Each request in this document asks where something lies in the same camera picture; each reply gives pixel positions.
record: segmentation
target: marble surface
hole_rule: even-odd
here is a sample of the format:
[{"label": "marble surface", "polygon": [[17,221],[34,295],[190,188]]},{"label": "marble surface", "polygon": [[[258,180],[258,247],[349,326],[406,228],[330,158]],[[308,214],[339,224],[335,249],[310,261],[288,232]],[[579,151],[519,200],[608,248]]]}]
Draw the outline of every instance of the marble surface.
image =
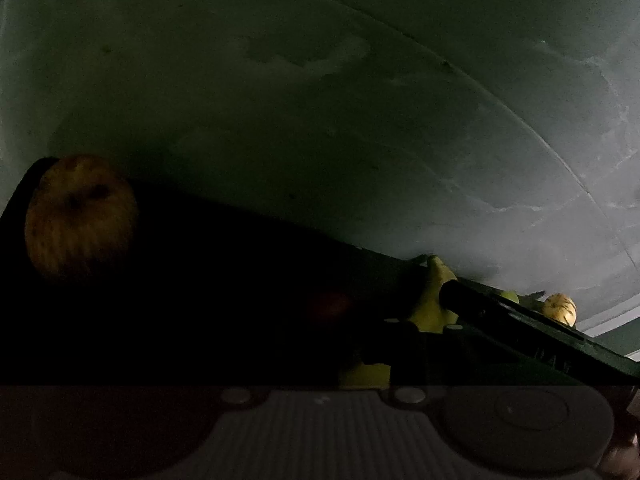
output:
[{"label": "marble surface", "polygon": [[0,203],[92,152],[579,319],[640,292],[640,0],[0,4]]}]

